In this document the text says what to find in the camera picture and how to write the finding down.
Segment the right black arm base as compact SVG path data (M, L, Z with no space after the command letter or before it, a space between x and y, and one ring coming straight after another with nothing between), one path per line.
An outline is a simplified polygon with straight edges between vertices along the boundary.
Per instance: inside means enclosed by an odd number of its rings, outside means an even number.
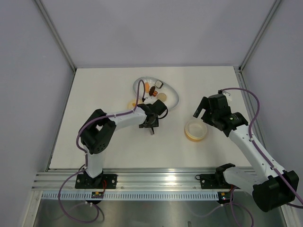
M199 174L195 179L200 182L201 189L228 189L231 190L235 186L232 184L220 182L216 179L215 174Z

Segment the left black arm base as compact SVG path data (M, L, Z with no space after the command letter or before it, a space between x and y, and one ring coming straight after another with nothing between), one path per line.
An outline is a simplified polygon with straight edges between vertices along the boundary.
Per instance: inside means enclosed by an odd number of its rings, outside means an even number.
M76 189L115 189L117 184L116 174L100 174L95 178L86 173L78 174L76 178Z

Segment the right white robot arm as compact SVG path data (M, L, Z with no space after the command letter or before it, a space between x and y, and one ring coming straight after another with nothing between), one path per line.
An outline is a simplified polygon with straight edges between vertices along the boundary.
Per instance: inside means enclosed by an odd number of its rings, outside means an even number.
M205 110L202 121L222 131L244 154L256 175L248 174L232 163L216 168L210 182L200 175L201 187L234 186L253 197L256 205L268 212L283 205L291 205L296 198L299 177L295 171L286 171L278 164L253 135L245 117L232 113L226 96L223 93L203 97L194 117Z

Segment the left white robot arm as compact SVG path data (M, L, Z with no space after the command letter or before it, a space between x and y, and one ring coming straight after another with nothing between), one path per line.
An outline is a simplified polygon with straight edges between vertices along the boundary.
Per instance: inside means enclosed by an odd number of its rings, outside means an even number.
M102 184L103 156L115 131L134 125L139 128L158 127L160 115L159 111L146 105L111 114L96 110L76 138L76 146L85 153L86 183L91 188L98 188Z

